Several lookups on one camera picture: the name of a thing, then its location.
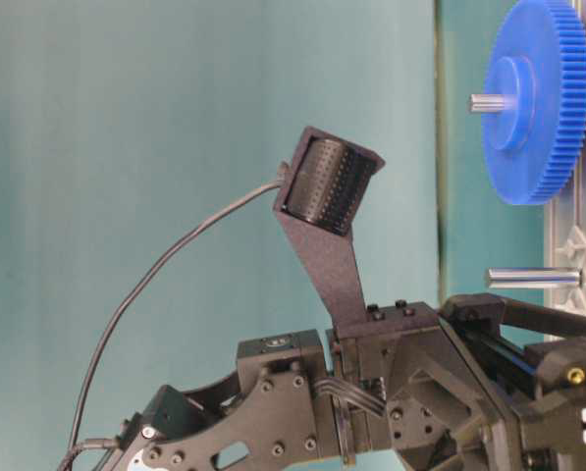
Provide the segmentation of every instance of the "metal pin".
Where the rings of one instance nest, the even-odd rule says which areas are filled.
[[[505,108],[503,95],[469,95],[469,111],[471,113],[499,113]]]
[[[485,273],[488,288],[554,289],[578,288],[577,268],[490,268]]]

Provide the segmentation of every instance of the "black cable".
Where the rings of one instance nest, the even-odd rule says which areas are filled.
[[[286,164],[283,164],[280,167],[280,170],[278,171],[278,177],[274,181],[272,181],[270,183],[266,183],[266,184],[256,188],[255,190],[249,192],[247,195],[243,196],[242,198],[238,199],[237,201],[234,201],[232,204],[230,204],[226,208],[222,209],[218,213],[214,214],[213,216],[207,218],[205,221],[203,221],[200,225],[198,225],[192,231],[190,231],[186,235],[182,236],[179,240],[177,240],[173,245],[171,245],[170,248],[168,248],[162,254],[161,257],[159,257],[159,259],[157,259],[155,264],[148,270],[148,272],[146,272],[144,277],[137,283],[137,285],[135,285],[135,287],[127,295],[127,297],[123,300],[123,302],[120,303],[120,305],[118,306],[116,311],[114,311],[114,314],[110,318],[109,323],[107,324],[107,327],[105,328],[105,331],[103,332],[103,335],[101,336],[100,340],[98,341],[98,345],[94,349],[91,360],[89,362],[89,366],[87,367],[87,373],[85,374],[83,384],[81,385],[79,400],[77,402],[77,410],[75,411],[75,419],[73,420],[73,427],[72,427],[72,431],[70,432],[70,439],[68,441],[68,451],[69,452],[74,449],[75,443],[77,442],[77,439],[79,438],[80,423],[81,423],[81,419],[83,416],[83,410],[85,408],[85,402],[87,400],[87,394],[89,393],[89,387],[90,387],[92,379],[94,377],[94,373],[96,371],[96,367],[98,366],[98,362],[100,360],[100,357],[103,353],[103,350],[105,349],[105,346],[107,345],[107,341],[109,340],[112,333],[114,332],[114,329],[116,328],[116,325],[118,324],[118,321],[120,321],[120,318],[125,313],[127,308],[139,296],[139,294],[142,292],[142,290],[144,288],[146,288],[146,286],[155,277],[155,275],[157,275],[157,273],[162,269],[162,267],[164,265],[166,265],[166,262],[168,262],[173,257],[173,255],[175,255],[182,248],[184,248],[186,245],[188,245],[198,235],[200,235],[202,232],[207,230],[209,227],[216,224],[218,221],[223,219],[225,216],[228,216],[229,214],[233,213],[237,209],[241,208],[249,201],[257,198],[258,196],[266,193],[267,191],[270,191],[272,189],[280,187],[282,185],[282,182],[284,179],[284,173],[286,172],[287,168],[288,167],[286,166]],[[66,468],[64,468],[64,469],[65,470],[70,469],[70,465],[66,465]]]
[[[76,444],[70,447],[64,459],[61,460],[57,471],[66,471],[70,469],[77,456],[82,452],[88,451],[89,449],[114,449],[118,447],[117,439],[88,439],[80,444]]]

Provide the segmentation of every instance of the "gear teeth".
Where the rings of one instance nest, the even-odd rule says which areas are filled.
[[[528,204],[544,204],[565,186],[586,134],[586,31],[566,0],[545,0],[559,37],[559,125],[549,163]]]

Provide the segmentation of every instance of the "textured cylindrical roller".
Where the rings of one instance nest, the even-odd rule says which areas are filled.
[[[469,96],[471,113],[499,113],[505,108],[503,95],[473,94]]]
[[[576,268],[490,268],[485,281],[488,288],[576,288],[581,272]]]
[[[315,139],[294,179],[286,210],[310,224],[344,236],[376,165],[344,142]]]

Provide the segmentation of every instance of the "screw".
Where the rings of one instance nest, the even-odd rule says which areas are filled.
[[[266,343],[266,346],[268,346],[269,348],[277,348],[280,346],[288,345],[290,341],[291,339],[288,337],[277,337],[274,339],[266,340],[264,342]]]
[[[148,452],[148,459],[157,459],[159,455],[162,454],[162,450],[158,447],[155,447],[151,451]]]
[[[276,442],[273,445],[273,449],[271,449],[271,453],[273,454],[273,456],[282,456],[284,454],[284,451],[286,451],[286,449],[284,448],[284,444],[282,444],[281,442]]]
[[[403,417],[403,410],[401,410],[399,407],[396,407],[391,411],[391,418],[396,422],[400,420],[401,417]]]
[[[151,440],[153,437],[155,437],[156,433],[157,431],[153,427],[147,426],[142,429],[142,436],[148,440]]]
[[[528,469],[542,469],[550,465],[550,459],[544,452],[531,451],[524,454],[524,463]]]
[[[123,422],[120,424],[120,433],[123,434],[124,432],[127,431],[127,428],[129,427],[129,424],[131,422],[129,421],[129,419],[125,419],[123,420]]]
[[[181,464],[184,461],[184,454],[181,453],[180,451],[177,451],[172,457],[171,457],[171,463],[173,464]]]
[[[316,449],[316,439],[314,437],[308,437],[305,439],[305,442],[303,442],[303,446],[305,446],[305,449],[308,451],[314,451]]]
[[[567,371],[567,380],[572,385],[582,385],[585,382],[585,371],[578,367],[570,368]]]
[[[262,392],[263,393],[268,393],[268,392],[270,392],[273,389],[273,383],[271,383],[268,380],[265,380],[265,381],[262,382],[261,389],[262,389]]]
[[[487,444],[491,441],[491,429],[487,426],[480,427],[480,440],[483,444]]]

